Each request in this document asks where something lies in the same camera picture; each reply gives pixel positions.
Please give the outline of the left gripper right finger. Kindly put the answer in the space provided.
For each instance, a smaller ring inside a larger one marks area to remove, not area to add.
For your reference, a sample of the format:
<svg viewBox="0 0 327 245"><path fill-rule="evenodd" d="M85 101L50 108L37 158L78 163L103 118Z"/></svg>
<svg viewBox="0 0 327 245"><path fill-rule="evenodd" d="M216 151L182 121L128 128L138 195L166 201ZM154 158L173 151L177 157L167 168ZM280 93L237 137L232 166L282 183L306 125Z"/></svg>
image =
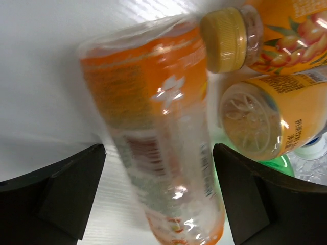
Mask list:
<svg viewBox="0 0 327 245"><path fill-rule="evenodd" d="M215 168L235 244L326 244L326 186L216 144Z"/></svg>

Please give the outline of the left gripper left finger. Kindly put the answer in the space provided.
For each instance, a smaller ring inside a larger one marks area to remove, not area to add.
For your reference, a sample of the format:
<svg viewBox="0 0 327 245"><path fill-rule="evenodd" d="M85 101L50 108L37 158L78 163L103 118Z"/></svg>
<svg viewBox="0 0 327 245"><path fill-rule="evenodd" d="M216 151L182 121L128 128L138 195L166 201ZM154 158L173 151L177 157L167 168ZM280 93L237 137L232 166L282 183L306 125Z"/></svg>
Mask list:
<svg viewBox="0 0 327 245"><path fill-rule="evenodd" d="M90 146L64 160L1 182L1 244L82 240L106 152Z"/></svg>

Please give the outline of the green plastic bottle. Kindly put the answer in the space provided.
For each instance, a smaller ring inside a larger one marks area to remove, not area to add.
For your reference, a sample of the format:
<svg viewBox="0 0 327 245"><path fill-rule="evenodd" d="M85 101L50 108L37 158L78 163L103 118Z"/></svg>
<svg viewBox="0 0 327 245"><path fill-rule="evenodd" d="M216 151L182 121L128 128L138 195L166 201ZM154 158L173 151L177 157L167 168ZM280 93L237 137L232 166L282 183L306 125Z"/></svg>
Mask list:
<svg viewBox="0 0 327 245"><path fill-rule="evenodd" d="M225 146L231 148L232 150L239 153L239 150L235 148L235 146L231 143L229 138L225 135L223 130L219 128L218 126L212 126L209 128L209 134L211 137L211 144L214 146L215 144L224 144ZM271 169L274 169L280 173L283 173L285 175L295 177L294 170L292 168L292 165L289 161L289 158L287 155L282 155L280 157L274 158L272 160L268 161L256 161L264 166L267 166Z"/></svg>

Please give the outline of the large clear water bottle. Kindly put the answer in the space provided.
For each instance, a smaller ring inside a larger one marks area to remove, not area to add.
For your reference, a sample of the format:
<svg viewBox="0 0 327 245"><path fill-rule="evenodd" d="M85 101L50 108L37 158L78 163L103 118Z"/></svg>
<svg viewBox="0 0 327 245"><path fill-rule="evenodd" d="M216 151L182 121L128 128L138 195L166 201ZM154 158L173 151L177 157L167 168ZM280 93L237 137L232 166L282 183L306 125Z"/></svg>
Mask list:
<svg viewBox="0 0 327 245"><path fill-rule="evenodd" d="M296 178L326 186L326 133L287 156Z"/></svg>

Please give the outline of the tall orange label bottle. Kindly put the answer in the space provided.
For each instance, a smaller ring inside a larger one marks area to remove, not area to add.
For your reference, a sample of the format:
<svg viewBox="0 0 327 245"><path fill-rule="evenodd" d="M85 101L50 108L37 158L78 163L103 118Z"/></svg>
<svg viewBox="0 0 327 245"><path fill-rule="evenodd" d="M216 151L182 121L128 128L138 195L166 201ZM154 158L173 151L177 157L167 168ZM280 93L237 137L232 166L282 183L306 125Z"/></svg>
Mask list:
<svg viewBox="0 0 327 245"><path fill-rule="evenodd" d="M83 42L83 78L161 244L216 244L215 186L199 23L177 15Z"/></svg>

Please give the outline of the short orange bottle yellow cap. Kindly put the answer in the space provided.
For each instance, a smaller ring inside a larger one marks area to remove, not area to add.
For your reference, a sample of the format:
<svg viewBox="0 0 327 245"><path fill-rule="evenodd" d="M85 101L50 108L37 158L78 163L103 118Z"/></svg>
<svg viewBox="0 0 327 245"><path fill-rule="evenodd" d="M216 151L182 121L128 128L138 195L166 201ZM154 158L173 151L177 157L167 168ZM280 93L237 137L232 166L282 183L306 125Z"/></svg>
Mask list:
<svg viewBox="0 0 327 245"><path fill-rule="evenodd" d="M286 75L326 65L326 1L247 1L200 22L208 70Z"/></svg>

